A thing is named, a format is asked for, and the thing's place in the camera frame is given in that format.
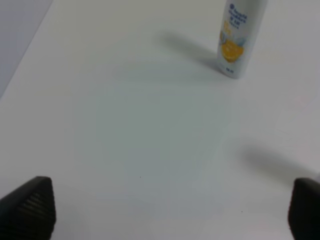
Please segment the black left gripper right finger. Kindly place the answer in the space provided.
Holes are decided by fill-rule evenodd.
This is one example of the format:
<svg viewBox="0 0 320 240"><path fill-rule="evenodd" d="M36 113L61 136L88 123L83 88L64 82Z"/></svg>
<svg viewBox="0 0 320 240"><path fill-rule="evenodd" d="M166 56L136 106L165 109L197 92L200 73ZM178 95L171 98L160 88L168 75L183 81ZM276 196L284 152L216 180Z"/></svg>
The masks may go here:
<svg viewBox="0 0 320 240"><path fill-rule="evenodd" d="M320 184L311 178L294 181L288 224L295 240L320 238Z"/></svg>

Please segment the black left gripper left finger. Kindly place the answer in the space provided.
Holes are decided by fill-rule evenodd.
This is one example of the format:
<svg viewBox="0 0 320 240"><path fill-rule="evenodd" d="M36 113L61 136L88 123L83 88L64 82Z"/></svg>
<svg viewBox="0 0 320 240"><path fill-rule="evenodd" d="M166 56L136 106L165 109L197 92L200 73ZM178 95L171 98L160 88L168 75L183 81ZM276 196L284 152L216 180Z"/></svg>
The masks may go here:
<svg viewBox="0 0 320 240"><path fill-rule="evenodd" d="M49 240L56 221L50 177L36 176L0 199L2 240Z"/></svg>

